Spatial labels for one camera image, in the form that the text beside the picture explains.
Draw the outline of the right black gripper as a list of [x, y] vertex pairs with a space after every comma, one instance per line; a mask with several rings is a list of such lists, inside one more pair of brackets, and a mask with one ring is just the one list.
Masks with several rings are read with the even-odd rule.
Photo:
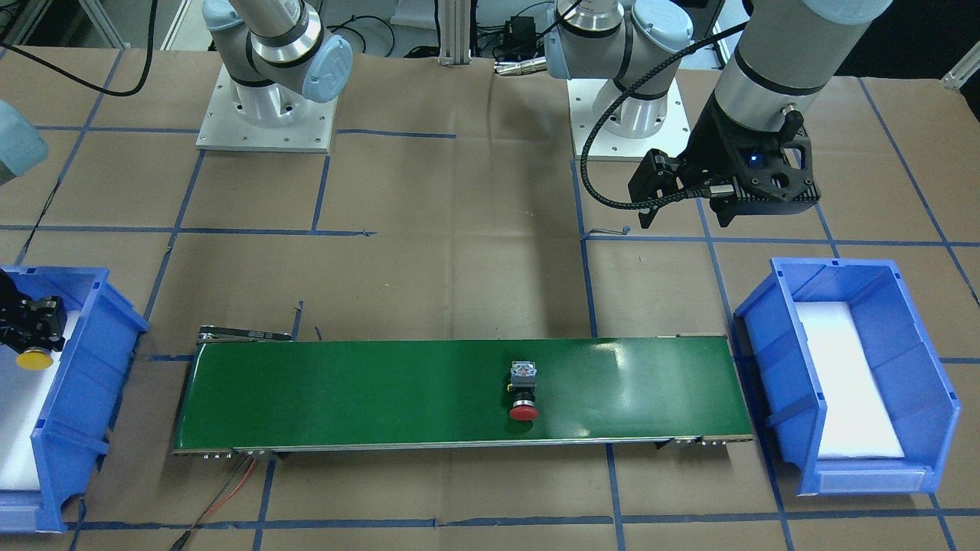
[[7, 272], [1, 272], [1, 343], [22, 354], [27, 350], [63, 351], [67, 311], [62, 297], [31, 300]]

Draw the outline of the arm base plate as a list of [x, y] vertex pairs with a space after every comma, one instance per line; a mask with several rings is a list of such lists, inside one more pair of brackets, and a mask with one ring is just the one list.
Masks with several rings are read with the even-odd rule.
[[245, 86], [221, 67], [196, 146], [207, 151], [328, 154], [337, 105], [337, 98], [315, 103], [275, 83]]
[[[579, 159], [599, 116], [619, 95], [611, 80], [577, 78], [568, 85], [568, 111], [574, 156]], [[600, 161], [640, 161], [658, 148], [671, 157], [682, 153], [690, 129], [679, 86], [672, 81], [665, 96], [654, 100], [628, 98], [610, 116], [590, 147], [589, 158]]]

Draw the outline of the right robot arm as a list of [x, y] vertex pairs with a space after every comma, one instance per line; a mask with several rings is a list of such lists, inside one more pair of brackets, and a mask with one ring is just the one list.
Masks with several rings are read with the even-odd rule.
[[[202, 15], [235, 87], [252, 105], [255, 90], [274, 87], [293, 97], [328, 103], [353, 69], [353, 50], [304, 1], [207, 1]], [[67, 338], [66, 303], [32, 298], [2, 273], [2, 345], [48, 365]]]

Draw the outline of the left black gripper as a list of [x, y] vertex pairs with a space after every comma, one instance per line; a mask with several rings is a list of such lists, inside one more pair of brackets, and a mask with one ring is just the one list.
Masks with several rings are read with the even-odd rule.
[[798, 109], [791, 109], [777, 116], [774, 132], [748, 129], [710, 96], [691, 132], [686, 160], [652, 148], [628, 181], [633, 203], [675, 196], [660, 207], [641, 209], [640, 227], [648, 229], [663, 206], [688, 199], [678, 179], [684, 168], [687, 186], [731, 186], [730, 194], [711, 196], [708, 202], [721, 229], [739, 216], [795, 215], [811, 209], [822, 193], [813, 175], [804, 121]]

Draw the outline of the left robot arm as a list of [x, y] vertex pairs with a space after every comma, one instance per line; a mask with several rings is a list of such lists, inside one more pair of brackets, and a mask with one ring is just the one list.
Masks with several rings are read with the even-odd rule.
[[[637, 210], [650, 227], [669, 204], [706, 198], [718, 223], [795, 215], [820, 197], [805, 111], [887, 1], [753, 1], [748, 21], [701, 41], [671, 1], [557, 1], [544, 35], [552, 77], [601, 78], [603, 90], [579, 156], [588, 195]], [[684, 149], [648, 150], [628, 181], [629, 199], [603, 196], [588, 160], [599, 133], [657, 132], [681, 60], [722, 39], [738, 42], [693, 124]]]

